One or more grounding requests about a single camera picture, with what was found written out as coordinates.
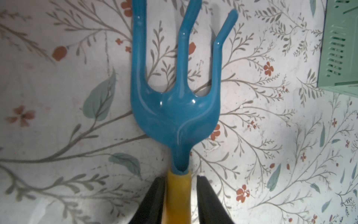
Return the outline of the dark blue rake yellow handle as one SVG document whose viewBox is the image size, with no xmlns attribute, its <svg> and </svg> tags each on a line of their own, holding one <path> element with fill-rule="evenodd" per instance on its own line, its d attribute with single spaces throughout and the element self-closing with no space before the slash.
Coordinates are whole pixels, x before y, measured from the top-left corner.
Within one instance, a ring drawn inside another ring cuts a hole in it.
<svg viewBox="0 0 358 224">
<path fill-rule="evenodd" d="M 220 115 L 223 44 L 238 12 L 231 10 L 213 42 L 212 83 L 203 97 L 188 85 L 189 37 L 202 2 L 190 1 L 178 34 L 176 81 L 169 92 L 152 89 L 145 77 L 146 1 L 133 1 L 131 107 L 139 127 L 152 139 L 167 145 L 172 154 L 167 176 L 166 222 L 191 223 L 189 157 L 194 145 L 215 130 Z"/>
</svg>

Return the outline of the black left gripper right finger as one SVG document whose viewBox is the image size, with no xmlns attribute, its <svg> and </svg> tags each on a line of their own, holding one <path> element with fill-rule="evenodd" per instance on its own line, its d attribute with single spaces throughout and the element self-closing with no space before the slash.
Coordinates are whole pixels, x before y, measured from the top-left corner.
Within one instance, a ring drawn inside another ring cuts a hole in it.
<svg viewBox="0 0 358 224">
<path fill-rule="evenodd" d="M 197 176 L 197 201 L 200 224 L 233 224 L 205 176 Z"/>
</svg>

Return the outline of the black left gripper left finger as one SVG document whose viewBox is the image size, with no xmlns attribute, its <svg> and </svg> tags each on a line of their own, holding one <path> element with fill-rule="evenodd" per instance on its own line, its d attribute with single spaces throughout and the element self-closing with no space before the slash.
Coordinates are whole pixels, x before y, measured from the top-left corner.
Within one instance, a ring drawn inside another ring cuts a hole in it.
<svg viewBox="0 0 358 224">
<path fill-rule="evenodd" d="M 166 179 L 155 178 L 129 224 L 161 224 L 165 192 Z"/>
</svg>

